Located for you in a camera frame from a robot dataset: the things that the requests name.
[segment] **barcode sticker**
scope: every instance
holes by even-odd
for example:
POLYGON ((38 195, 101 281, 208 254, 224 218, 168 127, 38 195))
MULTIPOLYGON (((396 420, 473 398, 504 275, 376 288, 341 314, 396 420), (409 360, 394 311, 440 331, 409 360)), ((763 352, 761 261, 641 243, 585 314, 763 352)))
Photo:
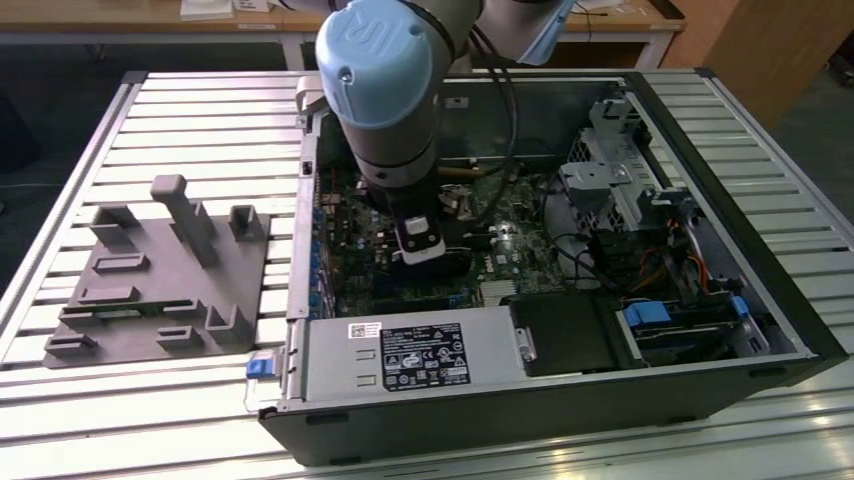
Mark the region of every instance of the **barcode sticker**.
POLYGON ((382 329, 380 322, 350 323, 346 328, 346 338, 378 338, 378 331, 382 329))

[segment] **blue tab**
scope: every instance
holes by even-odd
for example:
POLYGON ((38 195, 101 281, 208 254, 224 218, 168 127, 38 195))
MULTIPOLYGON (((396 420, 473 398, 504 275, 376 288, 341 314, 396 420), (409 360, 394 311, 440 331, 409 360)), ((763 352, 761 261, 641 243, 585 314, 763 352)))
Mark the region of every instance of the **blue tab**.
POLYGON ((433 69, 424 28, 397 0, 353 0, 322 23, 322 91, 334 113, 356 127, 394 125, 424 100, 433 69))
POLYGON ((245 364, 245 378, 258 380, 276 376, 276 359, 272 351, 256 352, 245 364))
POLYGON ((555 45, 560 39, 560 34, 565 29, 565 19, 571 14, 573 4, 575 0, 561 0, 561 3, 557 8, 555 8, 555 12, 548 19, 548 22, 545 22, 545 26, 539 32, 533 43, 521 54, 519 63, 541 65, 548 61, 551 53, 555 51, 555 45))
POLYGON ((741 297, 732 297, 729 301, 732 302, 732 308, 735 308, 735 315, 737 315, 737 318, 748 316, 749 309, 747 308, 744 299, 741 297))
POLYGON ((669 313, 663 302, 636 302, 623 310, 625 323, 629 327, 651 323, 669 322, 669 313))

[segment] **motherboard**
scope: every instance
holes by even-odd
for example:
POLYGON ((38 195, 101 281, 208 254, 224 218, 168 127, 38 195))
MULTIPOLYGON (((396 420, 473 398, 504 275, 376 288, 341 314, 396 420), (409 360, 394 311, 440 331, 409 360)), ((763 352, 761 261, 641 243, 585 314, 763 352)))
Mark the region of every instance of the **motherboard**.
MULTIPOLYGON (((497 304, 497 295, 564 289, 556 254, 536 218, 537 178, 519 177, 500 199, 493 219, 448 245, 443 261, 408 266, 398 255, 390 219, 373 209, 353 173, 336 170, 321 181, 334 316, 448 310, 497 304)), ((501 181, 445 184, 453 215, 487 208, 501 181)))

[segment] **blue latch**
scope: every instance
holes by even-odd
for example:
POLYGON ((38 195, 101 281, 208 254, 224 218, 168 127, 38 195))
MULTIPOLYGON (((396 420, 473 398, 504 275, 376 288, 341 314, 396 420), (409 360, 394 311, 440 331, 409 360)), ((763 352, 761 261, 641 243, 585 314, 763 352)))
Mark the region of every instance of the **blue latch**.
POLYGON ((245 364, 245 378, 258 380, 276 376, 276 357, 272 350, 254 352, 245 364))
POLYGON ((669 322, 669 313, 663 302, 636 302, 623 310, 625 323, 629 327, 651 323, 669 322))
POLYGON ((747 308, 747 303, 741 297, 732 297, 729 300, 732 302, 732 308, 735 309, 735 315, 737 318, 744 318, 749 315, 749 309, 747 308))

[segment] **wooden table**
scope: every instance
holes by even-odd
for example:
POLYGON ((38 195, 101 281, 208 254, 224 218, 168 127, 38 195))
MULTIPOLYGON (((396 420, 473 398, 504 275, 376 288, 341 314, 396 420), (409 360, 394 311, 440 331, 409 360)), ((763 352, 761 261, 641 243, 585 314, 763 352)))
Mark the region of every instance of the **wooden table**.
MULTIPOLYGON (((596 10, 607 16, 572 15, 560 42, 644 44, 637 67, 656 67, 672 35, 684 28, 648 0, 625 0, 596 10)), ((322 17, 274 8, 234 12, 224 20, 181 22, 178 0, 2 0, 0 44, 278 43, 288 68, 304 70, 302 44, 316 38, 322 17)))

